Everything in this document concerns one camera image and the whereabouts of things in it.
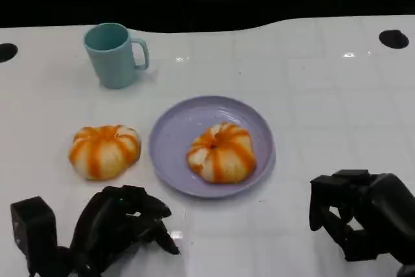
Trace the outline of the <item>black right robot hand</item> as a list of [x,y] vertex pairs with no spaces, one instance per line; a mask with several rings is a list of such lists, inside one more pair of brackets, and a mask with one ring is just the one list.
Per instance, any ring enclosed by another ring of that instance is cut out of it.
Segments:
[[309,226],[324,228],[346,261],[390,254],[414,264],[414,195],[394,174],[342,169],[311,180]]

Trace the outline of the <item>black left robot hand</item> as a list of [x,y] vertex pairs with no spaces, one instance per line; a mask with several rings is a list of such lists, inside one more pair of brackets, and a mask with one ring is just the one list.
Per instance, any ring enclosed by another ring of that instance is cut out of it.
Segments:
[[131,247],[156,242],[178,255],[163,219],[170,208],[136,186],[107,186],[88,202],[70,244],[72,276],[100,276]]

